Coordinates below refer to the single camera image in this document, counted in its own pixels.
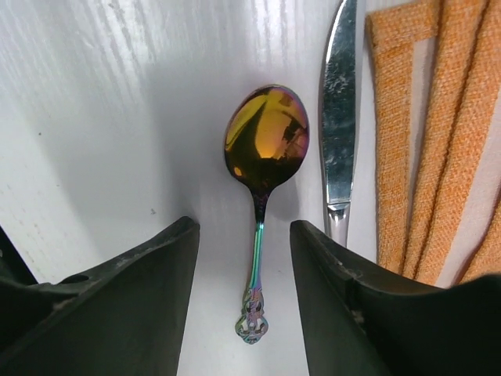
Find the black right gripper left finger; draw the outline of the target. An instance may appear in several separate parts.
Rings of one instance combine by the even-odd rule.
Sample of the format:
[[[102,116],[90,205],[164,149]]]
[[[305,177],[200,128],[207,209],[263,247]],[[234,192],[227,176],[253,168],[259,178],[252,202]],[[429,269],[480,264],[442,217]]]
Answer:
[[[199,241],[184,216],[58,284],[2,278],[2,374],[176,374]]]

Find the silver table knife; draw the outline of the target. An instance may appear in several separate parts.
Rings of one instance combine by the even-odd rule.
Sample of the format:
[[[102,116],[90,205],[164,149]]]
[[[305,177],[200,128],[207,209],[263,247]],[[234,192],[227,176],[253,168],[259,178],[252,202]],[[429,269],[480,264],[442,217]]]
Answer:
[[[319,96],[326,234],[345,247],[355,158],[357,2],[340,3],[326,44]]]

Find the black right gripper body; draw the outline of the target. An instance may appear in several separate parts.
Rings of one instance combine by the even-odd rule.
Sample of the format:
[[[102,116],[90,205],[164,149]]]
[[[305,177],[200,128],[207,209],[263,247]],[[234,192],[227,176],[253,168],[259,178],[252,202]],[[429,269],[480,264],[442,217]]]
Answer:
[[[0,227],[0,249],[1,249],[1,276],[17,283],[32,285],[37,281],[26,263],[21,258],[13,243]]]

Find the iridescent ornate teaspoon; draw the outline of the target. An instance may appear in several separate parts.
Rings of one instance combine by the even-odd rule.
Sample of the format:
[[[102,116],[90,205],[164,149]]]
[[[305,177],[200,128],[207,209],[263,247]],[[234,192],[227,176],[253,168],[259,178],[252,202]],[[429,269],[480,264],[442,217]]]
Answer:
[[[224,158],[230,175],[245,185],[254,203],[252,263],[242,309],[235,325],[248,345],[269,329],[261,285],[265,212],[272,191],[301,167],[309,145],[309,122],[298,95],[282,85],[253,91],[231,117],[225,133]]]

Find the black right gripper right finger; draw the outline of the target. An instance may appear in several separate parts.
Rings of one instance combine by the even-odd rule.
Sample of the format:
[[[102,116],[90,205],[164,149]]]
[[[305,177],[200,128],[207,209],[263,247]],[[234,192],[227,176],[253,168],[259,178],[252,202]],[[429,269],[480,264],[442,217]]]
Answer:
[[[432,287],[305,220],[291,223],[290,249],[310,374],[499,374],[499,275]]]

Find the orange cloth napkin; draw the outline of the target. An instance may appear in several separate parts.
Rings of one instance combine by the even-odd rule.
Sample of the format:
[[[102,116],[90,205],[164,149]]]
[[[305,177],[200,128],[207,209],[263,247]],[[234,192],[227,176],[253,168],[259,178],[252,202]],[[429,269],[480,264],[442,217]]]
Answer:
[[[378,264],[436,287],[499,272],[499,2],[392,2],[366,29]]]

